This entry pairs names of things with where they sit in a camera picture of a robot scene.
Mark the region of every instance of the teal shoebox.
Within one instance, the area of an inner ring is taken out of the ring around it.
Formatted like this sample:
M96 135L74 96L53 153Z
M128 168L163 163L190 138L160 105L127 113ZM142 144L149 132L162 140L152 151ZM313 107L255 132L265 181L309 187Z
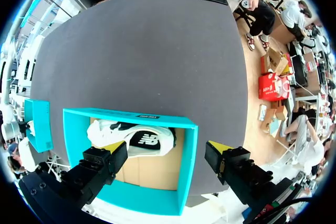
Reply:
M35 136L31 130L26 130L27 138L38 152L52 150L51 129L50 129L50 105L47 101L25 100L25 122L34 121Z
M179 116L95 108L63 109L65 145L71 167L78 165L83 158L82 152L92 146L87 137L90 118L184 129L177 190L152 189L115 180L112 185L105 185L97 195L101 200L133 211L155 215L181 215L194 170L198 126L188 118Z

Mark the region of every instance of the hand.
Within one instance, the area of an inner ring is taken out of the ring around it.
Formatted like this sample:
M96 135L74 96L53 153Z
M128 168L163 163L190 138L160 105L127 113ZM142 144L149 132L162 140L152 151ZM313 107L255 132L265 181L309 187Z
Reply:
M249 1L250 6L251 6L248 10L254 11L255 8L258 7L259 0L248 0L248 1Z

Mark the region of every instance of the red box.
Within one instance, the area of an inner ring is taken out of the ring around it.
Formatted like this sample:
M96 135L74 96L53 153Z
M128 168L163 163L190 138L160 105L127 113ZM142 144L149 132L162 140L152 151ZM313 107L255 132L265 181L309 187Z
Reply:
M270 73L259 77L259 99L275 102L289 97L290 86L287 77Z

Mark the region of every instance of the new balance logo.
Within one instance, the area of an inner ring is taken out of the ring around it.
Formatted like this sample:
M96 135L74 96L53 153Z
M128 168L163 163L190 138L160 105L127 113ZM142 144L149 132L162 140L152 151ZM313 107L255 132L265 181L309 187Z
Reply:
M156 145L158 144L159 139L157 135L150 135L144 134L142 138L139 140L139 144L146 144L146 145Z

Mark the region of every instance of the desk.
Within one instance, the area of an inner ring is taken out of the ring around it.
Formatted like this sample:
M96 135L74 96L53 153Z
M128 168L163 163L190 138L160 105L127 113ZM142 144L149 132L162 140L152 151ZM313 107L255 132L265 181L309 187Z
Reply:
M274 39L276 39L278 42L286 45L287 43L293 41L295 39L295 36L287 29L287 27L282 22L280 14L277 13L277 11L271 7L275 13L275 22L273 31L270 34L270 36Z
M303 55L303 58L306 62L315 60L313 52L306 53L305 55ZM305 88L307 90L309 90L313 95L318 95L318 93L321 90L318 70L316 69L313 72L308 72L307 73L307 79L308 79L308 86L305 87ZM308 93L303 88L299 88L299 89L296 89L296 95L298 97L303 97L303 96L311 95L311 94Z
M111 0L84 10L45 38L31 88L32 99L50 102L63 160L63 108L188 117L199 126L191 195L224 189L205 143L245 138L244 52L232 11L214 2Z

